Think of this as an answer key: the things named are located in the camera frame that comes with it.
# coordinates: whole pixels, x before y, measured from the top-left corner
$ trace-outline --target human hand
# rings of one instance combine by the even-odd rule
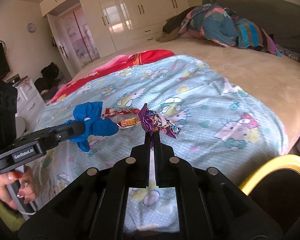
[[[9,171],[7,173],[0,174],[0,199],[15,210],[18,209],[17,205],[12,200],[6,185],[14,183],[17,179],[21,185],[17,197],[24,197],[25,204],[34,201],[37,197],[35,182],[33,180],[33,174],[30,167],[26,167],[26,172],[24,174],[17,171]]]

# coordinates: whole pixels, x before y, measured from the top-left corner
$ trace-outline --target candy wrapper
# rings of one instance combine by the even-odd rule
[[[166,120],[161,114],[149,110],[147,104],[143,106],[138,116],[143,130],[150,134],[159,130],[172,138],[177,138],[177,135],[181,131],[180,128],[175,126],[174,123],[169,120]]]
[[[107,108],[103,117],[110,118],[117,124],[119,129],[125,129],[133,127],[140,123],[138,113],[140,112],[137,108],[131,109],[120,109],[120,108]]]

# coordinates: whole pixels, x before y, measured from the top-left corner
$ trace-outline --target pile of clothes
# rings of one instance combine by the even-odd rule
[[[220,6],[216,0],[204,0],[202,5],[191,7],[168,20],[162,29],[159,42],[176,38],[199,38],[212,40],[223,46],[238,46],[254,49],[277,56],[282,54],[300,62],[300,54],[289,51],[274,43],[262,28],[253,22],[240,18],[236,12]]]
[[[64,80],[63,73],[58,66],[51,62],[41,70],[42,78],[38,78],[34,85],[44,101],[49,101],[59,90],[59,84]]]

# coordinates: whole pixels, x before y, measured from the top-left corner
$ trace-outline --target wardrobe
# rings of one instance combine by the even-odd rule
[[[42,15],[67,0],[43,0]],[[100,57],[155,40],[166,20],[189,8],[188,0],[79,0]]]

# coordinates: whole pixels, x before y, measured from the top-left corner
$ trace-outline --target red fabric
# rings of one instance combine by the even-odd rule
[[[172,51],[164,50],[164,49],[148,50],[145,52],[139,52],[137,54],[133,54],[129,56],[126,62],[119,62],[119,63],[116,62],[111,67],[106,69],[101,69],[100,71],[93,70],[86,77],[76,81],[69,82],[68,84],[65,85],[64,88],[62,87],[62,89],[59,92],[57,92],[57,94],[53,97],[50,103],[54,103],[56,101],[62,100],[63,98],[67,97],[71,93],[81,88],[86,83],[95,80],[97,78],[104,77],[106,75],[123,70],[125,68],[153,63],[158,60],[171,57],[174,55],[175,54]]]

